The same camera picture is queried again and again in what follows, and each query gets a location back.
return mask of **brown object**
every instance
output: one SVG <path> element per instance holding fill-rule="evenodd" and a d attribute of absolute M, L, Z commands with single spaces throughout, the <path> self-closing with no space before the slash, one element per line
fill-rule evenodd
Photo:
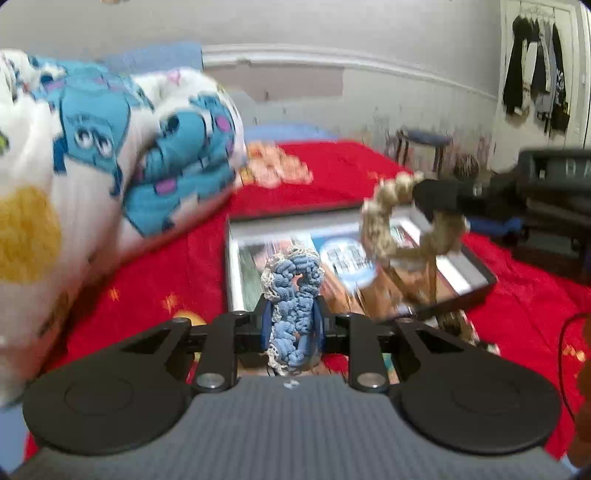
<path fill-rule="evenodd" d="M 400 292 L 402 292 L 402 295 L 404 296 L 404 298 L 409 299 L 413 303 L 417 303 L 417 304 L 422 303 L 422 301 L 421 301 L 420 297 L 417 295 L 417 293 L 415 291 L 413 291 L 413 289 L 410 288 L 402 280 L 402 278 L 400 277 L 398 272 L 396 272 L 395 268 L 384 268 L 384 272 L 386 273 L 386 275 L 388 275 L 390 277 L 390 279 L 398 287 Z"/>
<path fill-rule="evenodd" d="M 432 255 L 427 260 L 427 270 L 429 275 L 429 303 L 437 303 L 437 259 Z"/>
<path fill-rule="evenodd" d="M 585 320 L 583 336 L 591 345 L 591 320 Z M 585 362 L 579 372 L 579 391 L 585 397 L 585 403 L 575 416 L 574 426 L 576 434 L 568 453 L 570 462 L 577 468 L 591 463 L 591 364 Z"/>
<path fill-rule="evenodd" d="M 468 343 L 473 340 L 473 329 L 467 323 L 462 312 L 450 312 L 439 316 L 437 317 L 437 324 L 442 331 L 458 337 L 460 340 Z"/>
<path fill-rule="evenodd" d="M 320 286 L 320 295 L 324 297 L 332 313 L 360 313 L 363 309 L 355 297 L 345 288 L 340 278 L 336 276 L 330 267 L 321 264 L 324 269 L 324 281 Z"/>
<path fill-rule="evenodd" d="M 400 289 L 380 266 L 377 266 L 377 273 L 370 285 L 358 290 L 361 306 L 374 322 L 394 314 L 396 305 L 403 300 Z"/>

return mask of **round black pad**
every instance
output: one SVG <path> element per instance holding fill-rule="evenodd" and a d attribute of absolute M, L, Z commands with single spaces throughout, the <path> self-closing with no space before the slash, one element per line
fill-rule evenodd
<path fill-rule="evenodd" d="M 423 435 L 476 455 L 541 445 L 560 416 L 558 394 L 544 377 L 484 352 L 433 355 L 403 385 L 401 399 Z"/>
<path fill-rule="evenodd" d="M 110 455 L 170 430 L 188 400 L 186 385 L 149 355 L 109 352 L 41 377 L 25 393 L 23 415 L 41 445 Z"/>

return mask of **black frame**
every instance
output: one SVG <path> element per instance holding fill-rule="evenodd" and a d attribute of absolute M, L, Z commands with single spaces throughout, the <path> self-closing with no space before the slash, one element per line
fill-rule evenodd
<path fill-rule="evenodd" d="M 224 269 L 226 271 L 226 305 L 228 310 L 231 310 L 231 298 L 232 298 L 232 289 L 231 289 L 231 281 L 230 281 L 230 248 L 229 248 L 229 239 L 230 239 L 230 225 L 241 223 L 241 222 L 252 222 L 254 220 L 266 220 L 266 219 L 281 219 L 285 217 L 294 217 L 294 216 L 304 216 L 304 215 L 313 215 L 315 213 L 337 213 L 337 212 L 344 212 L 347 210 L 357 210 L 361 211 L 361 207 L 363 206 L 363 202 L 355 202 L 355 203 L 348 203 L 346 205 L 335 205 L 335 206 L 328 206 L 328 207 L 320 207 L 320 208 L 297 208 L 286 210 L 285 212 L 272 212 L 272 213 L 262 213 L 260 215 L 237 215 L 237 216 L 230 216 L 226 222 L 226 238 L 225 238 L 225 255 L 224 255 Z M 436 305 L 427 305 L 418 307 L 415 310 L 414 317 L 417 320 L 425 321 L 432 317 L 437 317 L 441 315 L 445 315 L 446 313 L 456 312 L 458 310 L 469 310 L 481 303 L 484 302 L 486 296 L 491 292 L 491 290 L 496 285 L 497 279 L 496 276 L 486 267 L 482 261 L 476 256 L 474 252 L 472 252 L 468 247 L 462 245 L 462 254 L 467 258 L 467 260 L 479 271 L 480 274 L 485 278 L 486 285 L 483 287 L 476 288 L 464 295 L 458 295 L 457 297 L 453 297 L 448 300 L 444 300 Z M 388 323 L 393 321 L 392 319 L 386 319 L 381 321 L 380 323 Z"/>

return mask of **bed sheet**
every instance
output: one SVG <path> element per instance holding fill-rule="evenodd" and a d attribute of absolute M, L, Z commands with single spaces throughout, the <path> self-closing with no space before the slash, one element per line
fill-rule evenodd
<path fill-rule="evenodd" d="M 400 166 L 363 145 L 308 142 L 283 145 L 313 173 L 310 184 L 256 183 L 235 192 L 227 205 L 188 235 L 122 267 L 101 286 L 85 292 L 75 305 L 72 325 L 48 368 L 73 361 L 168 320 L 185 316 L 210 322 L 225 311 L 224 248 L 229 215 L 282 212 L 301 207 L 358 202 L 373 194 L 380 179 L 394 177 Z M 478 334 L 496 343 L 509 360 L 532 368 L 557 384 L 558 332 L 565 319 L 591 307 L 588 288 L 515 262 L 509 252 L 486 238 L 468 234 L 466 245 L 498 276 L 486 302 L 469 312 Z M 573 325 L 564 341 L 564 381 L 573 408 L 581 403 L 576 375 L 585 346 L 582 325 Z M 335 358 L 333 370 L 346 369 Z M 547 444 L 559 458 L 573 437 L 563 412 Z M 28 454 L 35 451 L 29 442 Z"/>

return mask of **black cable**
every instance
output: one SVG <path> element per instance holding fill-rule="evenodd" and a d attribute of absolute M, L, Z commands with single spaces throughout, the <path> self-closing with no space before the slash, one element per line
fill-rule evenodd
<path fill-rule="evenodd" d="M 573 315 L 571 318 L 567 319 L 560 329 L 560 336 L 558 337 L 558 386 L 560 387 L 560 396 L 562 397 L 562 402 L 566 407 L 566 410 L 569 412 L 570 418 L 574 421 L 574 413 L 573 409 L 570 408 L 570 404 L 568 399 L 566 398 L 566 392 L 564 391 L 564 381 L 562 379 L 562 344 L 564 342 L 564 335 L 566 334 L 566 329 L 569 327 L 571 323 L 575 320 L 579 319 L 587 319 L 591 316 L 589 312 L 580 312 L 576 315 Z"/>

